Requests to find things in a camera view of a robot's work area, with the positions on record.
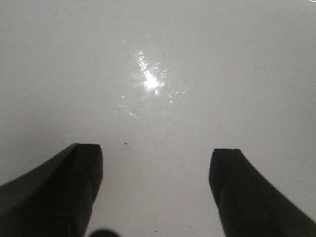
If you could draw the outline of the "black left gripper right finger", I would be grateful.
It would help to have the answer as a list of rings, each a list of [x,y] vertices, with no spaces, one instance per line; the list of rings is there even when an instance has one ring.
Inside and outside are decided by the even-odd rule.
[[[239,149],[215,149],[209,184],[227,237],[314,237],[316,223]]]

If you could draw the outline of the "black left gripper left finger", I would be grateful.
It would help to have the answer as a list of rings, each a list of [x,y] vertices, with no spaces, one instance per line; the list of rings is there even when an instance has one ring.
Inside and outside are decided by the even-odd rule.
[[[0,187],[0,235],[84,236],[102,177],[100,145],[70,145]]]

